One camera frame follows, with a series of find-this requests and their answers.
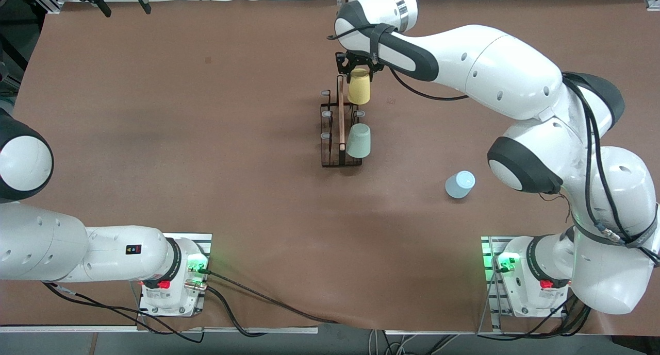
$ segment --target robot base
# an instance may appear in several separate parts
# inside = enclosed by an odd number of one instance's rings
[[[190,268],[207,268],[211,235],[190,233],[164,233],[164,235],[174,238],[175,243],[179,245],[181,266],[167,289],[148,289],[142,285],[140,310],[158,316],[196,315],[202,310],[207,277],[191,271]],[[188,238],[195,238],[200,245]]]
[[[546,317],[552,309],[566,300],[568,287],[543,289],[532,275],[526,259],[527,246],[532,237],[519,236],[511,240],[497,258],[499,268],[513,268],[500,273],[509,296],[511,310],[516,317]],[[560,317],[561,310],[554,316]]]

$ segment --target black label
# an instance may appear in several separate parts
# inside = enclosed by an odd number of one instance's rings
[[[126,254],[127,255],[139,255],[142,252],[141,244],[127,245]]]

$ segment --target wooden handle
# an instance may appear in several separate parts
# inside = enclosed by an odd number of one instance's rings
[[[337,96],[339,108],[339,150],[346,150],[346,123],[344,122],[344,78],[339,80],[339,96]]]

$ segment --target brown tabletop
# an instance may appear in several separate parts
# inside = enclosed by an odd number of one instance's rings
[[[320,165],[321,90],[337,73],[327,41],[333,1],[88,5],[48,15],[16,116],[53,148],[53,178],[26,203],[89,226],[138,224],[213,233],[211,268],[300,310],[378,329],[474,331],[485,300],[482,235],[566,229],[566,203],[513,191],[486,151],[513,122],[472,100],[439,103],[375,76],[364,106],[372,153],[362,167]],[[660,15],[642,0],[422,1],[411,35],[465,24],[525,40],[561,69],[615,83],[627,111],[604,144],[660,174]],[[431,94],[456,92],[411,82]],[[461,201],[443,190],[476,175]],[[81,284],[106,303],[130,290]],[[660,277],[634,313],[593,315],[586,330],[660,335]],[[314,322],[221,287],[241,324]],[[59,301],[38,283],[0,282],[2,324],[125,324]],[[229,326],[210,298],[181,329]],[[529,323],[504,322],[505,330]]]

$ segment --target yellow cup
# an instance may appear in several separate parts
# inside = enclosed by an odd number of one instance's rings
[[[349,83],[349,101],[356,105],[367,104],[371,98],[369,83],[369,71],[362,68],[353,69]]]

